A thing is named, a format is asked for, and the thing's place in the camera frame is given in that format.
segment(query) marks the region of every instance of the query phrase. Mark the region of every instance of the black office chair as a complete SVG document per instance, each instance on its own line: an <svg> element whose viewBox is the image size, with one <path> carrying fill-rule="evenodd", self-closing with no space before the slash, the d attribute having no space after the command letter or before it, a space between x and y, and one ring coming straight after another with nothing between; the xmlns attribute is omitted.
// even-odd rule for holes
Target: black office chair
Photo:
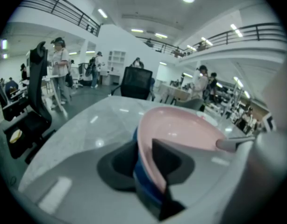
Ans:
<svg viewBox="0 0 287 224"><path fill-rule="evenodd" d="M28 86L28 104L33 111L26 112L8 123L3 132L7 136L7 144L13 158L20 157L32 143L37 146L28 154L25 161L29 164L31 158L42 147L45 141L55 132L51 131L45 137L43 133L50 127L52 117L42 101L41 82L46 68L48 50L44 47L45 42L38 44L37 48L30 52L30 79ZM11 143L10 138L16 130L21 130L21 137Z"/></svg>
<svg viewBox="0 0 287 224"><path fill-rule="evenodd" d="M14 117L19 116L22 112L24 112L24 109L28 105L28 100L27 98L21 98L8 104L7 97L0 85L0 104L2 107L4 119L11 121Z"/></svg>
<svg viewBox="0 0 287 224"><path fill-rule="evenodd" d="M149 94L154 101L155 95L151 90L151 79L153 72L135 67L126 67L122 84L111 91L111 95L118 88L121 88L121 94L125 97L147 99Z"/></svg>

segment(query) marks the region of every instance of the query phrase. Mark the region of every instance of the black metal railing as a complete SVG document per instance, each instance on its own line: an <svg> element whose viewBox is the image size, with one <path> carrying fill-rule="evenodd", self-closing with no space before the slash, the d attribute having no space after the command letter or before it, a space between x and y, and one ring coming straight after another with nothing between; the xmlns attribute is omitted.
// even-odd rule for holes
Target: black metal railing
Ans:
<svg viewBox="0 0 287 224"><path fill-rule="evenodd" d="M237 28L237 32L242 34L240 37L235 30L229 30L212 37L205 37L211 44L206 41L200 41L199 43L193 45L191 48L185 50L187 55L194 52L202 51L212 47L220 45L228 45L236 42L248 42L248 41L278 41L287 42L287 37L279 23L260 23L254 24L246 27Z"/></svg>
<svg viewBox="0 0 287 224"><path fill-rule="evenodd" d="M164 42L159 42L159 41L144 38L144 37L137 36L137 38L143 41L147 46L151 47L157 52L167 53L175 57L184 56L185 51L183 49L180 49L179 47L175 47Z"/></svg>
<svg viewBox="0 0 287 224"><path fill-rule="evenodd" d="M19 7L29 7L61 17L98 36L100 25L67 0L23 0Z"/></svg>

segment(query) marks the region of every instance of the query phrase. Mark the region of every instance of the blue jeans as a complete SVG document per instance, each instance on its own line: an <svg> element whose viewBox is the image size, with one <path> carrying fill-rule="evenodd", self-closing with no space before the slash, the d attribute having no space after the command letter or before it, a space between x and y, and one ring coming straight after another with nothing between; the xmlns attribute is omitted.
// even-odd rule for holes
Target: blue jeans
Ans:
<svg viewBox="0 0 287 224"><path fill-rule="evenodd" d="M91 84L92 87L95 87L97 84L97 74L98 72L96 70L92 70L92 76L93 76L93 81Z"/></svg>

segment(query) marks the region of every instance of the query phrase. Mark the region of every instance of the table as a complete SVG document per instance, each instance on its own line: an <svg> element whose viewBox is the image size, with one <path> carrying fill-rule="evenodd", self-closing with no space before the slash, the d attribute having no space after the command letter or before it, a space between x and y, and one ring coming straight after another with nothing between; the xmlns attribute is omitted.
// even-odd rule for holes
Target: table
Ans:
<svg viewBox="0 0 287 224"><path fill-rule="evenodd" d="M165 103L167 102L169 96L173 96L174 99L186 100L190 95L189 92L179 89L178 87L174 87L167 84L161 84L160 86L161 98L164 99L166 96Z"/></svg>
<svg viewBox="0 0 287 224"><path fill-rule="evenodd" d="M56 94L54 82L52 80L52 78L57 78L57 77L58 77L58 75L47 75L45 77L42 77L42 82L45 83L46 90L47 90L47 94L43 95L42 99L45 100L46 98L54 96L59 109L61 111L63 111L63 107L62 107L62 105L60 103L60 100L59 100L57 94ZM29 80L23 80L22 83L25 84L25 85L29 85Z"/></svg>
<svg viewBox="0 0 287 224"><path fill-rule="evenodd" d="M159 106L170 105L111 96L85 109L64 124L35 155L23 175L19 191L28 190L27 186L36 178L48 173L49 170L74 154L87 150L99 152L118 142L124 144L130 141L144 113ZM181 109L192 113L196 112L186 108ZM220 120L218 129L227 137L243 136L237 127L225 119ZM224 151L201 150L197 152L194 158L196 163L200 163L201 159L204 159L203 162L207 164L197 164L193 174L184 184L172 187L172 195L181 200L184 205L197 202L226 171L232 158L233 154ZM209 169L211 175L203 174L205 169ZM92 173L97 175L95 167L92 168ZM191 190L191 195L184 191L184 188ZM135 194L114 191L105 185L98 176L95 178L91 192L88 195L95 197L90 199L93 203L82 206L81 199L74 202L76 206L74 206L73 211L68 211L68 206L61 205L55 216L69 223L78 224L89 223L90 221L92 223L136 222L137 224L156 222L155 217L141 204Z"/></svg>

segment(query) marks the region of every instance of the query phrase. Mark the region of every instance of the round table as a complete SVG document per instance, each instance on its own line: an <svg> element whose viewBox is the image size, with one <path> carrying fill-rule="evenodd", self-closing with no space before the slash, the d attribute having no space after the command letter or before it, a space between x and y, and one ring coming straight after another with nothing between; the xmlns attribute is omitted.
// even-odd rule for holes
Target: round table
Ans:
<svg viewBox="0 0 287 224"><path fill-rule="evenodd" d="M170 105L111 96L85 109L64 124L35 155L23 175L19 191L26 194L29 189L28 185L37 178L38 180L42 178L40 176L52 172L58 164L74 154L87 150L95 154L95 152L112 147L112 144L127 143L132 139L134 130L144 113L159 106ZM216 128L227 137L244 136L230 120L219 118L217 121ZM197 151L194 157L196 166L193 174L182 185L172 186L172 195L185 206L198 202L225 173L232 158L233 154L225 151ZM100 159L100 157L94 156L93 159ZM96 175L94 186L91 187L91 195L93 195L89 201L91 203L82 205L86 196L78 202L68 203L67 201L66 204L61 204L55 213L57 218L79 224L90 221L100 223L153 223L156 221L136 194L118 192L108 187L97 175L96 167L92 167L91 175Z"/></svg>

